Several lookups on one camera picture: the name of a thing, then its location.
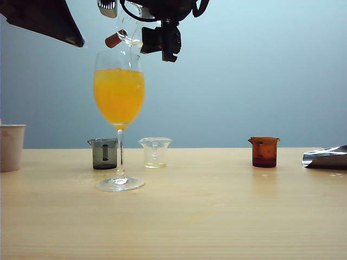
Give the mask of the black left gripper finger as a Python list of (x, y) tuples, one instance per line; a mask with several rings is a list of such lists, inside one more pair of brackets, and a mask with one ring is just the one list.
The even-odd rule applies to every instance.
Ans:
[(66, 1), (1, 1), (1, 14), (11, 25), (79, 48), (85, 44)]

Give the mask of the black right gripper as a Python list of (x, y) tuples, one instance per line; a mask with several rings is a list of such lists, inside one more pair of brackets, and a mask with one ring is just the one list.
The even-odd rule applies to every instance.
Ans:
[[(191, 12), (194, 17), (200, 15), (197, 8), (197, 1), (135, 1), (136, 4), (148, 10), (153, 18), (163, 20), (172, 18), (177, 21), (185, 19)], [(118, 4), (116, 0), (97, 0), (97, 6), (102, 15), (109, 18), (116, 18), (118, 13)], [(149, 54), (163, 50), (162, 28), (154, 29), (142, 27), (142, 54)]]

